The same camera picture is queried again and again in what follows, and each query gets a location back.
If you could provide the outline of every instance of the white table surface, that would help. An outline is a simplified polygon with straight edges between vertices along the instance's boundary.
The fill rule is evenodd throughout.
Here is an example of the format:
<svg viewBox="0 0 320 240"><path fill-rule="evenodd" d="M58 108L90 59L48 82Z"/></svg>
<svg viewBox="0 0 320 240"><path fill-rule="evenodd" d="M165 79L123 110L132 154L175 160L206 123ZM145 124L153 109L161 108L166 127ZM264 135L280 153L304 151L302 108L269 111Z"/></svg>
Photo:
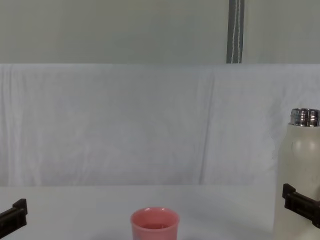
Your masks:
<svg viewBox="0 0 320 240"><path fill-rule="evenodd" d="M180 214L179 240L270 240L267 186L0 187L0 211L27 199L27 226L6 240L131 240L130 215L164 206Z"/></svg>

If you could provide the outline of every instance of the pink cup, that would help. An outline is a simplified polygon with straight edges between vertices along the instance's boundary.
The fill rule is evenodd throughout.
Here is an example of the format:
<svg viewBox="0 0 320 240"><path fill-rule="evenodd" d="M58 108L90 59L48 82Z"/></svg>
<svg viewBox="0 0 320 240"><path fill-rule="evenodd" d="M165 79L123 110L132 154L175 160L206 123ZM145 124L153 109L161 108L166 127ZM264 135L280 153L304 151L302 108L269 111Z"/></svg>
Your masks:
<svg viewBox="0 0 320 240"><path fill-rule="evenodd" d="M130 220L133 240L177 240L179 215L169 208L143 208Z"/></svg>

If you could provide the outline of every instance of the bottle cap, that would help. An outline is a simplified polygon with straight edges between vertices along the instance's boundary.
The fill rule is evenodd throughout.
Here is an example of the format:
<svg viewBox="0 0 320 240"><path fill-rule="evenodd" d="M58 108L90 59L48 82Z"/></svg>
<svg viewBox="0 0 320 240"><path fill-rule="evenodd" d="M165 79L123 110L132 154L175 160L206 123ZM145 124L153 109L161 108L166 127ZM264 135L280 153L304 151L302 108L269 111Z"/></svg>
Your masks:
<svg viewBox="0 0 320 240"><path fill-rule="evenodd" d="M294 108L291 111L290 124L301 127L317 127L320 124L320 110Z"/></svg>

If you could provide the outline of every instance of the cup rim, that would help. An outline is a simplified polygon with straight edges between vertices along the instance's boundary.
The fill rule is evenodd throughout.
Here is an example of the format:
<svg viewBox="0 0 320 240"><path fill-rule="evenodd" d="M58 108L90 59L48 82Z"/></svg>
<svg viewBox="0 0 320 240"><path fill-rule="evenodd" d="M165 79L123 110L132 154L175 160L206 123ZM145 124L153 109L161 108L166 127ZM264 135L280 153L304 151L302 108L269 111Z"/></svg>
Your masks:
<svg viewBox="0 0 320 240"><path fill-rule="evenodd" d="M165 227L165 228L160 228L160 229L149 229L149 228L144 228L144 227L141 227L141 226L135 224L134 221L133 221L134 215L139 213L139 212L143 212L146 209L165 209L166 211L171 212L176 216L176 222L171 226L168 226L168 227ZM171 230L173 228L176 228L178 226L179 222L180 222L180 216L179 216L178 213L176 213L175 211L173 211L172 209L170 209L168 207L149 206L149 207L140 208L140 209L136 210L134 213L132 213L132 215L130 217L130 222L131 222L133 227L135 227L136 229L145 231L145 232L164 232L164 231L168 231L168 230Z"/></svg>

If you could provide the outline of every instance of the black clamp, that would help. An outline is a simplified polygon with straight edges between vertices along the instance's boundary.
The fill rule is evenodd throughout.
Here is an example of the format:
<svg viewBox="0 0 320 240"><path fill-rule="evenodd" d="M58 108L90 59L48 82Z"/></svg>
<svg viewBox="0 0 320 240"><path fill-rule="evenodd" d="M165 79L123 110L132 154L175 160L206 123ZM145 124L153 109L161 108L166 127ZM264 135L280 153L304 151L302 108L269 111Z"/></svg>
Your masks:
<svg viewBox="0 0 320 240"><path fill-rule="evenodd" d="M27 225L27 200L20 199L9 210L0 213L0 239Z"/></svg>
<svg viewBox="0 0 320 240"><path fill-rule="evenodd" d="M286 209L311 220L312 224L320 229L320 201L296 192L296 189L288 183L283 185L282 197L285 199Z"/></svg>

